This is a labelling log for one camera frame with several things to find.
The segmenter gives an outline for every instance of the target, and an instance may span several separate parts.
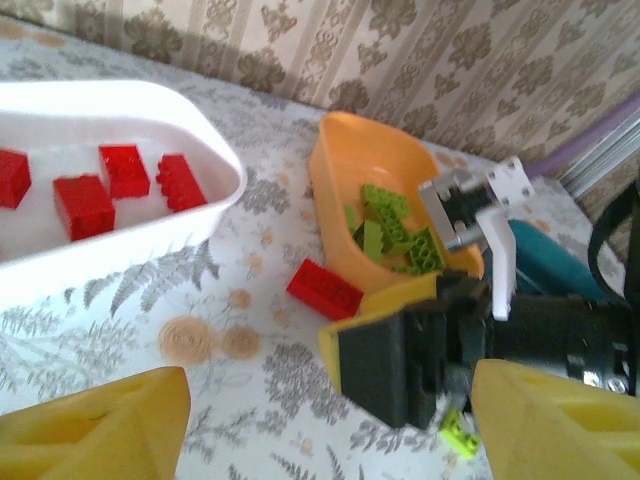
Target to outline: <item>black strap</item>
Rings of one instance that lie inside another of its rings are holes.
[[[624,303],[626,303],[626,300],[614,291],[602,276],[600,267],[598,266],[598,254],[600,253],[604,242],[606,242],[622,222],[631,215],[636,195],[636,186],[634,183],[631,183],[609,205],[607,205],[600,215],[600,218],[598,218],[596,223],[593,225],[593,232],[591,234],[589,249],[587,251],[589,269],[600,288],[611,295],[614,299]]]

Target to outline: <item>lime green lego piece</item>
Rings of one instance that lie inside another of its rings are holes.
[[[409,250],[411,263],[420,269],[421,274],[441,270],[444,259],[438,249],[438,244],[428,227],[413,234],[413,246]]]
[[[399,193],[390,192],[382,187],[373,184],[365,184],[360,188],[363,203],[373,203],[375,205],[390,205],[400,218],[409,216],[409,200]]]
[[[364,253],[378,265],[382,263],[382,226],[373,220],[365,219]]]
[[[382,225],[383,253],[389,253],[395,245],[411,243],[411,236],[391,205],[367,203],[365,217]]]
[[[465,432],[460,426],[460,412],[452,408],[447,412],[440,429],[442,437],[467,460],[471,460],[480,448],[480,437]]]
[[[358,229],[358,221],[356,220],[356,211],[353,209],[351,205],[344,206],[344,214],[347,217],[347,227],[349,228],[349,232],[351,235],[356,233]]]

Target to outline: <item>orange bin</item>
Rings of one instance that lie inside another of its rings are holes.
[[[440,174],[431,153],[401,130],[349,113],[326,114],[319,130],[309,171],[328,268],[365,296],[406,282],[422,282],[434,290],[435,282],[424,277],[435,278],[438,272],[413,277],[370,260],[353,240],[344,212],[345,205],[351,205],[362,218],[360,188],[373,183],[408,198],[411,213],[404,220],[407,229],[416,231],[428,226],[437,238],[418,193],[421,184]],[[484,262],[477,247],[452,254],[437,240],[449,268],[465,270],[476,277],[483,275]],[[423,293],[423,298],[435,295],[435,291]]]

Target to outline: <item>white tray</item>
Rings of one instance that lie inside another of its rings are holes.
[[[52,181],[82,173],[106,180],[101,144],[137,144],[151,191],[114,200],[113,232],[71,243],[55,212]],[[32,177],[17,210],[0,208],[0,310],[206,240],[247,183],[238,157],[204,115],[149,82],[0,83],[0,148],[27,153]],[[185,155],[207,205],[167,209],[155,181],[166,153]]]

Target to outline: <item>floral tablecloth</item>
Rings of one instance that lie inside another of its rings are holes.
[[[0,18],[0,80],[136,78],[192,100],[249,172],[206,243],[0,312],[0,413],[163,365],[186,368],[186,479],[489,479],[437,434],[391,430],[337,396],[316,344],[320,315],[287,296],[323,254],[307,160],[323,111]],[[443,168],[488,162],[427,144]],[[591,225],[556,182],[513,216],[581,259]],[[623,269],[607,248],[614,285]]]

